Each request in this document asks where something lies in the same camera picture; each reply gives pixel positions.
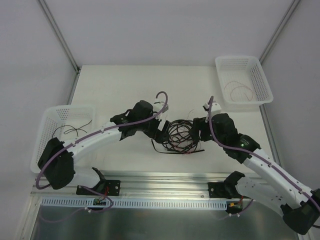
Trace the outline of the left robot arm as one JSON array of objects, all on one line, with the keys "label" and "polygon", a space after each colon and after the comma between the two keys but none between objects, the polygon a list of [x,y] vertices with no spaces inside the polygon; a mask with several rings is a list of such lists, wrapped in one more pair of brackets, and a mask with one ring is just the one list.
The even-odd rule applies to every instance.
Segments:
[{"label": "left robot arm", "polygon": [[40,173],[35,185],[39,190],[51,187],[59,190],[73,184],[87,187],[99,195],[105,189],[105,179],[96,167],[81,167],[77,162],[91,152],[108,144],[120,142],[137,132],[144,133],[157,143],[168,138],[169,121],[165,112],[167,101],[155,100],[153,104],[140,100],[132,109],[113,116],[100,128],[69,141],[57,137],[50,139],[38,161]]}]

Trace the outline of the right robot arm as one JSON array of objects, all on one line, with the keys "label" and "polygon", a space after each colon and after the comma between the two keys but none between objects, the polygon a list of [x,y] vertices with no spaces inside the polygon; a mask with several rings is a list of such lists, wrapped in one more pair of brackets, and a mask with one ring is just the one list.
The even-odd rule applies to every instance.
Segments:
[{"label": "right robot arm", "polygon": [[320,190],[304,185],[270,159],[250,136],[239,133],[226,113],[194,118],[192,139],[212,140],[238,163],[245,165],[267,182],[261,185],[241,172],[232,172],[223,182],[221,197],[249,197],[279,214],[285,224],[305,235],[320,217]]}]

